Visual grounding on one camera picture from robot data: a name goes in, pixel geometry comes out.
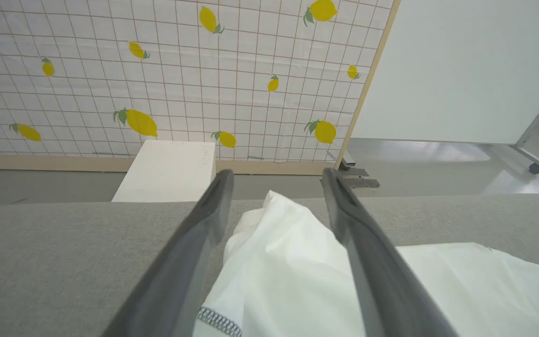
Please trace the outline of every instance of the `white fabric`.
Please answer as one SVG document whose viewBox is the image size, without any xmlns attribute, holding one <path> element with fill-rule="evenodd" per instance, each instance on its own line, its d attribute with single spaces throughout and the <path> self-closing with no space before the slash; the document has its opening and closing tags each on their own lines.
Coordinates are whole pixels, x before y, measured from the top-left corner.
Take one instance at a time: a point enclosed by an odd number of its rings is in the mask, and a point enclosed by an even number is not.
<svg viewBox="0 0 539 337">
<path fill-rule="evenodd" d="M 539 335 L 539 265 L 476 243 L 398 250 L 460 335 Z M 271 191 L 242 215 L 203 307 L 244 337 L 365 336 L 346 250 Z M 225 336 L 199 320 L 193 335 Z"/>
</svg>

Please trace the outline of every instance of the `yellow lemon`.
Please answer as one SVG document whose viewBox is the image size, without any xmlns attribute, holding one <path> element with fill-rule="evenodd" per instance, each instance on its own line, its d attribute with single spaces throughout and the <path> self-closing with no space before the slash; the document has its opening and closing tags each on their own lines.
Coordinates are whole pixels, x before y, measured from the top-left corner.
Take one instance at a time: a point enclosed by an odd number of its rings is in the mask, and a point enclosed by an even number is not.
<svg viewBox="0 0 539 337">
<path fill-rule="evenodd" d="M 141 48 L 141 46 L 136 42 L 130 42 L 128 46 L 130 48 L 130 52 L 139 59 L 148 59 L 151 56 L 151 54 L 143 51 L 143 48 Z"/>
<path fill-rule="evenodd" d="M 332 0 L 317 0 L 313 2 L 310 7 L 307 7 L 305 15 L 303 15 L 303 23 L 306 25 L 306 22 L 314 23 L 313 19 L 317 21 L 328 21 L 336 15 L 338 11 Z"/>
<path fill-rule="evenodd" d="M 55 74 L 55 68 L 53 68 L 51 61 L 46 57 L 41 57 L 41 62 L 43 62 L 43 73 L 45 76 L 53 76 Z"/>
<path fill-rule="evenodd" d="M 205 29 L 209 30 L 214 34 L 222 34 L 224 28 L 219 23 L 216 24 L 216 15 L 211 11 L 211 9 L 201 6 L 201 11 L 199 12 L 199 20 L 201 20 L 201 25 Z"/>
<path fill-rule="evenodd" d="M 32 141 L 41 141 L 41 134 L 37 130 L 24 124 L 9 124 L 9 129 L 14 130 L 15 133 L 20 133 L 22 136 Z"/>
<path fill-rule="evenodd" d="M 236 146 L 236 138 L 228 132 L 214 132 L 211 134 L 212 137 L 215 137 L 216 140 L 220 140 L 220 143 L 225 147 L 234 148 Z"/>
<path fill-rule="evenodd" d="M 359 74 L 359 73 L 357 72 L 357 67 L 356 67 L 356 66 L 353 66 L 353 65 L 349 66 L 349 77 L 350 77 L 351 79 L 354 79 L 354 80 L 356 80 L 356 79 L 358 79 L 359 77 L 361 77 L 361 74 Z"/>
<path fill-rule="evenodd" d="M 307 128 L 309 128 L 309 134 L 315 131 L 315 138 L 320 143 L 332 144 L 336 137 L 336 128 L 330 122 L 320 120 L 308 122 L 304 130 Z"/>
<path fill-rule="evenodd" d="M 127 110 L 126 108 L 114 111 L 114 122 L 116 121 L 116 116 L 124 125 L 128 121 L 128 125 L 143 136 L 157 136 L 157 124 L 149 115 L 145 115 L 141 111 Z"/>
<path fill-rule="evenodd" d="M 278 76 L 276 76 L 275 74 L 272 74 L 271 81 L 269 81 L 268 83 L 268 91 L 276 91 L 279 85 L 280 85 L 280 80 L 278 79 Z"/>
</svg>

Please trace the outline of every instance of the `white foam block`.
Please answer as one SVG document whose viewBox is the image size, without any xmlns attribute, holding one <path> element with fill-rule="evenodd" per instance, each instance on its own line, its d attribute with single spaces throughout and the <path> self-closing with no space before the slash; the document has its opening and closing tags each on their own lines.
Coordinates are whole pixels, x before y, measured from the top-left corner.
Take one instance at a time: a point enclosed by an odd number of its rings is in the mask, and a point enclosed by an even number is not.
<svg viewBox="0 0 539 337">
<path fill-rule="evenodd" d="M 147 140 L 112 201 L 197 201 L 216 176 L 214 143 Z"/>
</svg>

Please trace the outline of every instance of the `caster wheel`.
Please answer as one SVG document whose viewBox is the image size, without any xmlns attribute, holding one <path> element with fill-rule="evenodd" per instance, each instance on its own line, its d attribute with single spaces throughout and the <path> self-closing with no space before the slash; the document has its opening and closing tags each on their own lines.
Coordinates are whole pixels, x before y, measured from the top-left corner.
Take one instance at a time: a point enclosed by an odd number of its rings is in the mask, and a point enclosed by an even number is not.
<svg viewBox="0 0 539 337">
<path fill-rule="evenodd" d="M 533 175 L 539 175 L 539 165 L 536 163 L 533 163 L 530 165 L 530 173 Z"/>
</svg>

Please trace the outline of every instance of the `wooden frame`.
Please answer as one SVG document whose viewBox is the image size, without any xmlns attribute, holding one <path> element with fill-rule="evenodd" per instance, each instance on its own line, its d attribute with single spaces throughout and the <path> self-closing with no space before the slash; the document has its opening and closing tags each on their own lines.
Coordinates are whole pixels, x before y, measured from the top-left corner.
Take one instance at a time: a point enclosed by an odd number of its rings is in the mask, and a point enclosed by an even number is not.
<svg viewBox="0 0 539 337">
<path fill-rule="evenodd" d="M 0 170 L 127 172 L 133 158 L 0 155 Z M 216 161 L 237 175 L 321 175 L 329 162 Z"/>
<path fill-rule="evenodd" d="M 353 114 L 349 130 L 342 143 L 342 149 L 334 165 L 338 169 L 344 152 L 349 145 L 350 137 L 357 123 L 365 96 L 370 89 L 371 81 L 376 72 L 382 51 L 388 40 L 388 35 L 394 22 L 400 0 L 393 0 L 392 8 L 383 36 L 378 45 L 376 55 L 371 64 L 370 73 L 361 92 L 359 103 Z M 132 158 L 90 158 L 70 156 L 22 156 L 0 155 L 0 170 L 42 170 L 42 171 L 102 171 L 102 172 L 126 172 L 132 164 Z M 240 175 L 321 175 L 323 169 L 332 167 L 329 162 L 267 162 L 267 161 L 216 161 L 219 170 L 231 169 Z"/>
<path fill-rule="evenodd" d="M 367 91 L 370 89 L 371 80 L 374 78 L 374 74 L 376 73 L 376 68 L 378 66 L 378 63 L 380 62 L 381 54 L 384 51 L 384 47 L 386 46 L 386 41 L 388 40 L 388 35 L 390 34 L 392 24 L 394 23 L 394 18 L 396 17 L 396 12 L 398 11 L 398 6 L 400 4 L 401 0 L 394 0 L 394 2 L 392 3 L 392 8 L 390 9 L 390 15 L 388 15 L 388 21 L 386 22 L 384 33 L 380 40 L 380 44 L 378 45 L 374 60 L 371 63 L 370 74 L 368 74 L 367 81 L 365 81 L 365 85 L 361 92 L 361 97 L 359 98 L 359 103 L 357 104 L 357 109 L 355 109 L 355 113 L 353 114 L 353 120 L 350 122 L 349 131 L 347 132 L 346 137 L 344 137 L 344 143 L 342 143 L 342 148 L 340 149 L 338 159 L 336 160 L 336 164 L 334 165 L 334 168 L 336 170 L 338 170 L 338 168 L 340 167 L 340 162 L 342 162 L 344 152 L 346 152 L 346 148 L 349 145 L 350 137 L 353 134 L 353 129 L 355 128 L 355 124 L 357 123 L 359 113 L 361 113 L 361 108 L 363 107 L 363 103 L 365 102 Z"/>
</svg>

